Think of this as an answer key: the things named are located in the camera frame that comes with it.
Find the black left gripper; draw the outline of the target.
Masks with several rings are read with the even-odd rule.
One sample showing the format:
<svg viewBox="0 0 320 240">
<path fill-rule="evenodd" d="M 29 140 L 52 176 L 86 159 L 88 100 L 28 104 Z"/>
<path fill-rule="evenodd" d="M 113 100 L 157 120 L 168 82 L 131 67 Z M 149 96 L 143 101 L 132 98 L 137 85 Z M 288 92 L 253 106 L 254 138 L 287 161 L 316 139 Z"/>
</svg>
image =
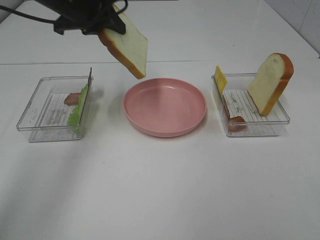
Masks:
<svg viewBox="0 0 320 240">
<path fill-rule="evenodd" d="M 53 23 L 57 34 L 80 29 L 84 35 L 98 35 L 105 29 L 121 35 L 126 33 L 126 25 L 120 17 L 107 13 L 113 0 L 39 0 L 38 3 L 60 14 Z"/>
</svg>

